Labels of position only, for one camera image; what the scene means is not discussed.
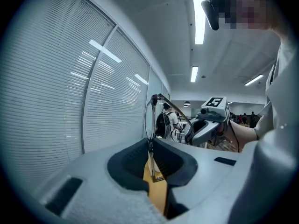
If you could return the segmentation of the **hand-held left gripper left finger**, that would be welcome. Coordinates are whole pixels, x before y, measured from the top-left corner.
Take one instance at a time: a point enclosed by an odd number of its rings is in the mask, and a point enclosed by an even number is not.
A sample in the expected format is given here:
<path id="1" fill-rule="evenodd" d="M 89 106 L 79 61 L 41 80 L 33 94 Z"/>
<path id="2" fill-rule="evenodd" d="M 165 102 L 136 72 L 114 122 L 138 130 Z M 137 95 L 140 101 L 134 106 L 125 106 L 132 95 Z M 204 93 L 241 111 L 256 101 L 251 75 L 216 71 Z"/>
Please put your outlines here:
<path id="1" fill-rule="evenodd" d="M 143 180 L 148 147 L 140 139 L 81 155 L 39 188 L 40 204 L 69 224 L 164 224 Z"/>

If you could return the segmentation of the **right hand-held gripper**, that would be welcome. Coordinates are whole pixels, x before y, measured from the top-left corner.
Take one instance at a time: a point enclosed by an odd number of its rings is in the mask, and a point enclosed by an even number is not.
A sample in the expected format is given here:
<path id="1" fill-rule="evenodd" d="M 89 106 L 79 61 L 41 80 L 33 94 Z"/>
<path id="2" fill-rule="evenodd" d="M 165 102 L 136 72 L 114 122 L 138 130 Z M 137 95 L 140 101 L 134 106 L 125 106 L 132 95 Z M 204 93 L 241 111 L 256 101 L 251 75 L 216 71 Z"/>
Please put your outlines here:
<path id="1" fill-rule="evenodd" d="M 185 126 L 185 142 L 192 146 L 211 141 L 213 146 L 220 143 L 216 131 L 220 123 L 229 123 L 230 109 L 226 97 L 210 97 L 201 105 L 197 117 Z M 192 134 L 192 128 L 200 128 Z"/>

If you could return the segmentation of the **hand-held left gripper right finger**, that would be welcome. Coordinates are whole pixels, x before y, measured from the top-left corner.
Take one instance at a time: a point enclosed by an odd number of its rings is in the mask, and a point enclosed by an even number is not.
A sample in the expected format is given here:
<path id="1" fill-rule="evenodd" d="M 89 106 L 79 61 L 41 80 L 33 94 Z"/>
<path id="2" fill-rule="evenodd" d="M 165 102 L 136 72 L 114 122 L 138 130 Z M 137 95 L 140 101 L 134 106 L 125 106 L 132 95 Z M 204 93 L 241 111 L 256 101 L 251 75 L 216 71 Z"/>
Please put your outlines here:
<path id="1" fill-rule="evenodd" d="M 227 220 L 238 195 L 243 153 L 153 141 L 154 159 L 167 182 L 168 220 Z"/>

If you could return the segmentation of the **brown-framed eyeglasses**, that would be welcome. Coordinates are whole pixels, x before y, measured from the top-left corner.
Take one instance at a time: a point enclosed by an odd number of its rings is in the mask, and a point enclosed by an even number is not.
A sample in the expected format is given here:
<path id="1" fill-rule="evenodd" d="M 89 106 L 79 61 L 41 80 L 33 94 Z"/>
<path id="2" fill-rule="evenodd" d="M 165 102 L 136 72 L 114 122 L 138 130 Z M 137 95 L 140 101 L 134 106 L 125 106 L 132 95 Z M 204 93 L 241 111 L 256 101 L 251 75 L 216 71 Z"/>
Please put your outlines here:
<path id="1" fill-rule="evenodd" d="M 188 143 L 194 136 L 194 127 L 192 126 L 190 120 L 184 115 L 184 113 L 177 107 L 175 106 L 168 98 L 166 98 L 163 94 L 154 94 L 151 96 L 149 102 L 146 104 L 145 108 L 145 116 L 144 116 L 144 126 L 145 126 L 145 133 L 146 136 L 149 140 L 149 159 L 150 159 L 150 168 L 149 170 L 151 171 L 151 178 L 154 183 L 160 182 L 162 180 L 165 180 L 163 176 L 158 176 L 155 177 L 155 162 L 154 162 L 154 154 L 153 154 L 153 144 L 152 141 L 155 137 L 155 132 L 156 132 L 156 105 L 159 100 L 164 100 L 167 104 L 171 105 L 175 111 L 177 111 L 186 121 L 187 123 L 191 126 L 191 133 L 190 134 L 185 134 L 186 142 Z M 152 133 L 150 136 L 148 136 L 147 130 L 146 130 L 146 113 L 148 106 L 151 105 L 152 107 Z"/>

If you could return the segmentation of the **person's right forearm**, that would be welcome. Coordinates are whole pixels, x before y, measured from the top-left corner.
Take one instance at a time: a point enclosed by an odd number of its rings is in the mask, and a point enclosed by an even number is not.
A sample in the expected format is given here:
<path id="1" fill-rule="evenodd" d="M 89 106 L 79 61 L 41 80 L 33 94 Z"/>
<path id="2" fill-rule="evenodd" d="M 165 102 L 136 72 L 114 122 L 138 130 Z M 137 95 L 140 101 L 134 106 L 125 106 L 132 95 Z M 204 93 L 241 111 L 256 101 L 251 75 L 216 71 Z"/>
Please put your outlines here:
<path id="1" fill-rule="evenodd" d="M 236 145 L 238 152 L 241 152 L 247 143 L 257 141 L 253 128 L 241 126 L 233 121 L 230 121 L 225 137 Z"/>

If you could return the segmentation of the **person's right hand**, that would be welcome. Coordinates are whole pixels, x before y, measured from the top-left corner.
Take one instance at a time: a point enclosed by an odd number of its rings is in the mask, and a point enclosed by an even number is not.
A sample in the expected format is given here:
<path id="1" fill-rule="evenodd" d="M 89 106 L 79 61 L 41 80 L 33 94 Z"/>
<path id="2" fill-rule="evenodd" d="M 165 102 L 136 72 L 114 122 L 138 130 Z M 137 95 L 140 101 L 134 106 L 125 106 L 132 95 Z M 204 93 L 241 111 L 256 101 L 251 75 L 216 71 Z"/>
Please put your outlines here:
<path id="1" fill-rule="evenodd" d="M 219 126 L 217 126 L 215 130 L 216 139 L 223 140 L 227 138 L 228 134 L 228 124 L 227 123 L 221 123 Z"/>

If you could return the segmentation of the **long ceiling light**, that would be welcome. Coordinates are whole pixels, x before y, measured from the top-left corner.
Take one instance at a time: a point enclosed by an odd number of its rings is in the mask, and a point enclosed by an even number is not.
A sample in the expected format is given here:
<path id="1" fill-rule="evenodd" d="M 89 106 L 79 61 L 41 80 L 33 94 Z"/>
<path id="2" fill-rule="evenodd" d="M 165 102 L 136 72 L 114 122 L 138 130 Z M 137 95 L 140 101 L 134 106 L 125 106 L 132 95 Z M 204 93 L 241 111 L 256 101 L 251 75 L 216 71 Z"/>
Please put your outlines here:
<path id="1" fill-rule="evenodd" d="M 262 74 L 258 75 L 258 76 L 255 77 L 254 79 L 248 81 L 248 82 L 245 84 L 245 86 L 249 86 L 249 85 L 253 84 L 254 82 L 260 80 L 261 78 L 263 78 L 263 75 L 262 75 Z"/>
<path id="2" fill-rule="evenodd" d="M 199 70 L 198 66 L 192 66 L 191 79 L 190 79 L 192 83 L 196 81 L 198 70 Z"/>
<path id="3" fill-rule="evenodd" d="M 204 43 L 206 15 L 201 3 L 205 0 L 193 0 L 194 17 L 195 17 L 195 44 L 202 45 Z"/>

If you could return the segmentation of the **frosted glass partition panel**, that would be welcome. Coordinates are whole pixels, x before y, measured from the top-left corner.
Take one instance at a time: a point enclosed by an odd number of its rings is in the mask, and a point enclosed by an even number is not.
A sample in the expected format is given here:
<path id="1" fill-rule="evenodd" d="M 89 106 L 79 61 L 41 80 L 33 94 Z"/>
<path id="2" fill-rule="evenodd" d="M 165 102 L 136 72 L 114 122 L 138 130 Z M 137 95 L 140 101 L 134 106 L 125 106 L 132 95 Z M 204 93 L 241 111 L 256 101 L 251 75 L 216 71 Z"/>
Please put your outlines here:
<path id="1" fill-rule="evenodd" d="M 149 80 L 148 80 L 148 88 L 147 88 L 147 98 L 146 104 L 150 102 L 152 95 L 155 94 L 163 94 L 165 97 L 170 98 L 170 94 L 158 75 L 155 71 L 150 67 L 149 70 Z M 143 130 L 143 137 L 148 138 L 151 136 L 152 133 L 152 106 L 151 104 L 148 105 L 148 108 L 145 112 L 145 120 L 144 120 L 144 130 Z"/>

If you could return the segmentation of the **person's beige shirt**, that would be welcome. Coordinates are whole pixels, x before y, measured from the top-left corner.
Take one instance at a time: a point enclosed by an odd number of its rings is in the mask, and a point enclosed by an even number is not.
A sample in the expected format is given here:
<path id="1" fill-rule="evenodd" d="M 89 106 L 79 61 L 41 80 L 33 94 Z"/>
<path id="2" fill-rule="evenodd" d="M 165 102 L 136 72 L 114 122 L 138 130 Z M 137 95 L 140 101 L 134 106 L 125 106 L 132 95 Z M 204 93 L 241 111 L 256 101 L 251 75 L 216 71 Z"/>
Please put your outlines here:
<path id="1" fill-rule="evenodd" d="M 266 81 L 266 104 L 254 128 L 257 138 L 283 126 L 299 125 L 299 46 L 281 43 Z"/>

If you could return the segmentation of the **white window blind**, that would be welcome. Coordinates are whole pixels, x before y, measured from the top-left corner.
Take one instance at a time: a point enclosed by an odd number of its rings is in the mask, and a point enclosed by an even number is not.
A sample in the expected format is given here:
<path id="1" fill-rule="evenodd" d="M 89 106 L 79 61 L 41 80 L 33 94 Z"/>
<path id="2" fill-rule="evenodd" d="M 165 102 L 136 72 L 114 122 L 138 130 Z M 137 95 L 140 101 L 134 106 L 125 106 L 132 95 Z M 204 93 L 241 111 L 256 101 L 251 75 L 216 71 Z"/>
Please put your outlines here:
<path id="1" fill-rule="evenodd" d="M 82 154 L 87 83 L 113 24 L 87 0 L 27 0 L 0 47 L 0 146 L 34 193 Z"/>
<path id="2" fill-rule="evenodd" d="M 97 62 L 85 112 L 86 153 L 143 136 L 150 66 L 117 28 Z"/>

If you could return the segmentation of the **grey window frame post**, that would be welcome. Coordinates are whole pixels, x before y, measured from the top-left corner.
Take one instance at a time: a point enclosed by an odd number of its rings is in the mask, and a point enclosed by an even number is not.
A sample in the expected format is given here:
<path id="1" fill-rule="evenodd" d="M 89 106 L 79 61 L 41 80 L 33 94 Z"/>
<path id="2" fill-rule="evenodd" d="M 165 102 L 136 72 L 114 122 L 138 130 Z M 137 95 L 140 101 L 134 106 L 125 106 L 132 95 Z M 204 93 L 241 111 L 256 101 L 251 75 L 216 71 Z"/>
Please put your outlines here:
<path id="1" fill-rule="evenodd" d="M 86 153 L 86 148 L 87 148 L 87 113 L 88 113 L 88 104 L 89 104 L 89 96 L 91 92 L 91 86 L 93 83 L 94 75 L 96 72 L 96 69 L 99 65 L 99 61 L 101 57 L 104 54 L 104 51 L 106 51 L 106 47 L 114 34 L 114 32 L 117 30 L 119 26 L 115 25 L 111 32 L 108 34 L 107 38 L 104 41 L 103 45 L 100 45 L 98 42 L 95 40 L 90 40 L 89 44 L 94 46 L 99 52 L 97 56 L 95 57 L 95 61 L 93 62 L 93 65 L 91 66 L 90 74 L 86 83 L 86 89 L 85 89 L 85 96 L 84 96 L 84 105 L 83 105 L 83 112 L 82 112 L 82 124 L 81 124 L 81 131 L 82 131 L 82 150 L 83 153 Z"/>

